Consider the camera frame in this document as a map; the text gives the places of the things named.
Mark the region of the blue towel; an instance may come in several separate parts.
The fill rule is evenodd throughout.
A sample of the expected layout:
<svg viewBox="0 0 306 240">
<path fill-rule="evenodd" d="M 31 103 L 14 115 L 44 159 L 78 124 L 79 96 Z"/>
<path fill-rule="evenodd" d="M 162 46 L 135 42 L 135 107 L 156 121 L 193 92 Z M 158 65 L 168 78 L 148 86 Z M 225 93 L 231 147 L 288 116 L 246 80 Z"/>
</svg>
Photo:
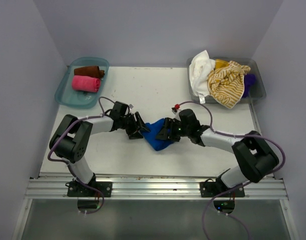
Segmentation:
<svg viewBox="0 0 306 240">
<path fill-rule="evenodd" d="M 171 140 L 158 140 L 156 137 L 160 130 L 163 127 L 165 119 L 162 118 L 154 123 L 145 123 L 145 126 L 150 130 L 147 131 L 141 131 L 142 136 L 147 141 L 147 143 L 155 150 L 155 151 L 161 151 L 169 147 L 174 142 Z"/>
</svg>

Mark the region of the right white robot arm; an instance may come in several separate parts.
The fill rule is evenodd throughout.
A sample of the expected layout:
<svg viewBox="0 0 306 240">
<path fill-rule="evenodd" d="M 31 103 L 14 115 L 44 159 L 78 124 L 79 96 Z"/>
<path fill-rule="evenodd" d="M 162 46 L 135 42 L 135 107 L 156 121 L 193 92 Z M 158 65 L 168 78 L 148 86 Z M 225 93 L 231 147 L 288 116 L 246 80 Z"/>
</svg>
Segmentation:
<svg viewBox="0 0 306 240">
<path fill-rule="evenodd" d="M 242 137 L 232 137 L 212 131 L 211 126 L 200 124 L 191 109 L 181 110 L 176 118 L 166 118 L 156 139 L 180 141 L 188 137 L 192 143 L 212 147 L 234 154 L 237 166 L 216 179 L 216 192 L 227 196 L 233 188 L 245 182 L 257 183 L 279 163 L 277 155 L 256 131 Z"/>
</svg>

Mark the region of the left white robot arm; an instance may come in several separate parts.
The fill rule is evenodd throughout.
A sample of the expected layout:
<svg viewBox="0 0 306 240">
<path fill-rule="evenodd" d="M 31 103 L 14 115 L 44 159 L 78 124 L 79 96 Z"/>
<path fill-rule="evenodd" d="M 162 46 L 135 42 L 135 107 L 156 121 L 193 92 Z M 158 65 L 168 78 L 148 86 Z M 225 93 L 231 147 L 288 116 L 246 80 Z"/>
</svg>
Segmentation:
<svg viewBox="0 0 306 240">
<path fill-rule="evenodd" d="M 65 115 L 50 140 L 47 158 L 64 163 L 79 183 L 79 191 L 92 196 L 97 189 L 96 177 L 85 159 L 90 136 L 119 129 L 123 129 L 130 140 L 142 139 L 142 133 L 150 132 L 140 114 L 132 113 L 129 105 L 119 101 L 101 115 L 82 118 Z"/>
</svg>

